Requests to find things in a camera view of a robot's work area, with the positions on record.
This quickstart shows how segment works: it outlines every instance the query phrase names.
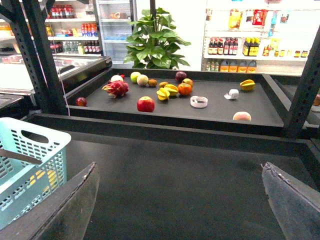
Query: potted plant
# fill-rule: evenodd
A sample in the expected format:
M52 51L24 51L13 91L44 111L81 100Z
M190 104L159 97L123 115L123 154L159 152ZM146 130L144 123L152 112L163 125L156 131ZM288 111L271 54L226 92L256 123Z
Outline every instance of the potted plant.
M127 56L123 63L133 62L137 69L179 69L178 64L190 66L183 55L175 54L179 45L188 46L191 43L181 39L173 31L176 26L168 11L156 9L156 17L150 10L142 10L144 17L138 21L129 22L134 25L132 35L126 41Z

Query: kiwi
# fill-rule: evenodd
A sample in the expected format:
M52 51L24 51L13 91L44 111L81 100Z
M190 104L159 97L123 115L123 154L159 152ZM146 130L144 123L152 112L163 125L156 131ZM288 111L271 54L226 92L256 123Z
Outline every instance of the kiwi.
M157 82L157 80L155 80L155 79L150 79L150 80L148 81L148 85L149 85L150 87L156 87L157 84L158 84L158 82Z
M166 81L160 82L159 87L160 87L160 88L164 88L165 85L167 85L167 84L169 84L169 83L166 82Z

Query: yellow package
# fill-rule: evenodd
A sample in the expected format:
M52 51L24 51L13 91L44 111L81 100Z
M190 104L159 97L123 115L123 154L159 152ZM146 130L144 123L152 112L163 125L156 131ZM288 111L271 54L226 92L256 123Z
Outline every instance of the yellow package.
M229 29L239 29L241 18L242 11L239 11L238 9L231 9L229 17Z

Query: basket handle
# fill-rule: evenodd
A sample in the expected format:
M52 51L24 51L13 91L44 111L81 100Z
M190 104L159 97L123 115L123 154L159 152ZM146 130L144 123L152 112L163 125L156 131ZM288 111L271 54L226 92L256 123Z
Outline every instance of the basket handle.
M23 155L20 153L16 153L14 151L5 150L5 149L0 149L0 156L11 158L11 159L17 159L19 161L28 162L30 164L42 164L42 161L39 159L36 159L31 156Z

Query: white wall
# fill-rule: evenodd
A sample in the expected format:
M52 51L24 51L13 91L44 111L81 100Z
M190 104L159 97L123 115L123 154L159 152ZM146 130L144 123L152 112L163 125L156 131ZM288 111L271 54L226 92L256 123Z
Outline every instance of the white wall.
M190 66L180 65L180 70L201 70L203 42L206 20L207 0L156 0L156 8L163 8L171 13L176 33L185 41L191 42L189 46L181 46L176 54L184 55ZM142 17L142 9L150 9L149 0L136 0L137 17Z

